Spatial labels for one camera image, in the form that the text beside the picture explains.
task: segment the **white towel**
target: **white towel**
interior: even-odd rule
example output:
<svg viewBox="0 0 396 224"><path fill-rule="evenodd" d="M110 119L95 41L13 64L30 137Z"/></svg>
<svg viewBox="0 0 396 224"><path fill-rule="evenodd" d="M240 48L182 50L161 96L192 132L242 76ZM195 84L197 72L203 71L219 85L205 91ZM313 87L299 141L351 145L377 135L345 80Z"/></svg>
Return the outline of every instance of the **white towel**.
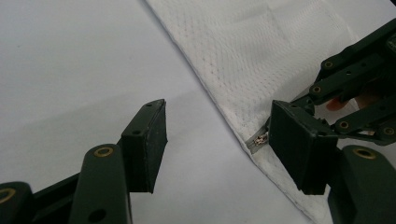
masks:
<svg viewBox="0 0 396 224"><path fill-rule="evenodd" d="M290 101L312 84L324 59L390 21L387 7L392 5L374 1L370 7L373 3L361 0L147 2L251 159L313 221L332 223L327 195L303 195L269 146L251 154L246 141L269 117L272 100ZM356 17L364 26L350 24ZM353 109L350 105L344 113Z"/></svg>

